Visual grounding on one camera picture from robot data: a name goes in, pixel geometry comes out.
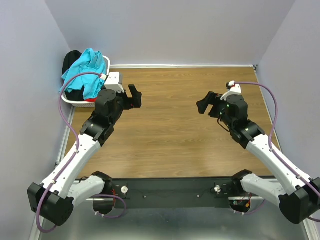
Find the cyan t shirt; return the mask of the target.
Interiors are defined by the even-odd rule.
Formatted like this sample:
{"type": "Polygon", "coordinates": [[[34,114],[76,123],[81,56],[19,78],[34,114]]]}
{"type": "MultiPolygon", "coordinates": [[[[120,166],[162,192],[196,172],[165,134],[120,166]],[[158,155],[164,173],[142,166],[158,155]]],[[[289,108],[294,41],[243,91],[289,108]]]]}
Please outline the cyan t shirt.
{"type": "Polygon", "coordinates": [[[98,94],[105,83],[98,75],[106,75],[107,65],[103,58],[103,54],[100,51],[87,48],[81,53],[82,55],[80,58],[73,63],[65,74],[62,74],[61,78],[64,83],[67,83],[72,77],[85,73],[81,76],[77,76],[64,90],[65,93],[66,90],[71,92],[72,90],[81,90],[82,87],[84,87],[83,98],[85,101],[86,99],[98,97],[98,94]]]}

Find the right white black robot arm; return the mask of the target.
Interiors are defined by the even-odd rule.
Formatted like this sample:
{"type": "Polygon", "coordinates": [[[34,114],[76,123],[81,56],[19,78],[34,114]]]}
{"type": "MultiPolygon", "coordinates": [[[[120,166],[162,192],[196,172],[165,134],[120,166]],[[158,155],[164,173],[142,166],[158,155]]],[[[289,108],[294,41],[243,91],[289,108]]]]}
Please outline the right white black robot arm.
{"type": "Polygon", "coordinates": [[[233,176],[233,194],[257,195],[279,207],[284,217],[296,225],[319,211],[320,179],[311,178],[269,143],[262,128],[248,119],[248,104],[240,94],[223,96],[210,91],[196,105],[200,114],[211,105],[208,115],[222,121],[232,139],[256,156],[278,181],[271,183],[243,170],[233,176]]]}

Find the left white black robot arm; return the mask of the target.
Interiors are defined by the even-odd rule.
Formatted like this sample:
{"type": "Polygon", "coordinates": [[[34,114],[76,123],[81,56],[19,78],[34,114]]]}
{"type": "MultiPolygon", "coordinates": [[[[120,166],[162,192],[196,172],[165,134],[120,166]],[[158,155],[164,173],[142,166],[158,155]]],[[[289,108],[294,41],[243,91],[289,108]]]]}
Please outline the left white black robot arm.
{"type": "Polygon", "coordinates": [[[112,178],[102,172],[94,172],[77,185],[73,183],[88,160],[112,135],[123,111],[142,106],[142,93],[133,84],[128,88],[131,97],[125,91],[116,92],[110,87],[101,90],[94,111],[76,135],[76,141],[67,155],[41,184],[32,183],[29,186],[27,195],[30,207],[36,214],[36,224],[41,232],[44,233],[45,229],[40,218],[50,221],[55,227],[62,226],[74,208],[91,197],[117,199],[112,178]]]}

